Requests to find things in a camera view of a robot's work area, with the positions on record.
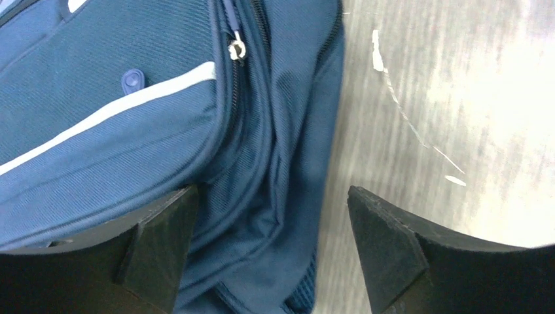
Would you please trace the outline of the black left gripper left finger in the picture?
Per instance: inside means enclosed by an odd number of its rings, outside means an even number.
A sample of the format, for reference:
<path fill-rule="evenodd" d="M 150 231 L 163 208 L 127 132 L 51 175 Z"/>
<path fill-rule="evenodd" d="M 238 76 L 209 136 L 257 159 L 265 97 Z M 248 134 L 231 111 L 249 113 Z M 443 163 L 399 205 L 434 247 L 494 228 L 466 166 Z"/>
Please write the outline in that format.
<path fill-rule="evenodd" d="M 171 313 L 199 207 L 188 186 L 46 247 L 1 253 L 2 313 Z"/>

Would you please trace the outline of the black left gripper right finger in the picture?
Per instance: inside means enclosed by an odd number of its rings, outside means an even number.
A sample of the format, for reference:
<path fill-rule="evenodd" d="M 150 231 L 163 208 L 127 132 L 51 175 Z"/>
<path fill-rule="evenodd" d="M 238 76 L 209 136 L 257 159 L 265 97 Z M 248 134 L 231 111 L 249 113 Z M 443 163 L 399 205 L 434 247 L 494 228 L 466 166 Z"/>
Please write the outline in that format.
<path fill-rule="evenodd" d="M 554 246 L 523 248 L 462 234 L 348 191 L 373 313 L 553 313 Z"/>

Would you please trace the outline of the navy blue student backpack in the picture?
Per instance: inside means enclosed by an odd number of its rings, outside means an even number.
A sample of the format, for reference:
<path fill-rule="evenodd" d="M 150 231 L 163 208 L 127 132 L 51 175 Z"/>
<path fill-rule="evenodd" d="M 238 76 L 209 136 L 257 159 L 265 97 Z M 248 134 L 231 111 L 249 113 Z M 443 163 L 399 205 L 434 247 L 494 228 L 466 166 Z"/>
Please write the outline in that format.
<path fill-rule="evenodd" d="M 341 1 L 1 2 L 1 253 L 195 186 L 171 313 L 311 313 Z"/>

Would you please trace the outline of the blue zipper pull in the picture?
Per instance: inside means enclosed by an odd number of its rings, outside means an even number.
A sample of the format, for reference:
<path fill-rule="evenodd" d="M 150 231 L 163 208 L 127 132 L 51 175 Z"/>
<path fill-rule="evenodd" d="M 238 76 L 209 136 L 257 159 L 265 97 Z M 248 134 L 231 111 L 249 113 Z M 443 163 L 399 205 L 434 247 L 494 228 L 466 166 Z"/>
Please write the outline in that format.
<path fill-rule="evenodd" d="M 246 49 L 245 42 L 243 41 L 241 36 L 242 31 L 238 20 L 238 16 L 236 14 L 234 2 L 233 0 L 222 0 L 222 3 L 225 9 L 228 25 L 234 37 L 231 43 L 228 45 L 230 58 L 233 61 L 243 60 L 247 55 L 247 49 Z"/>

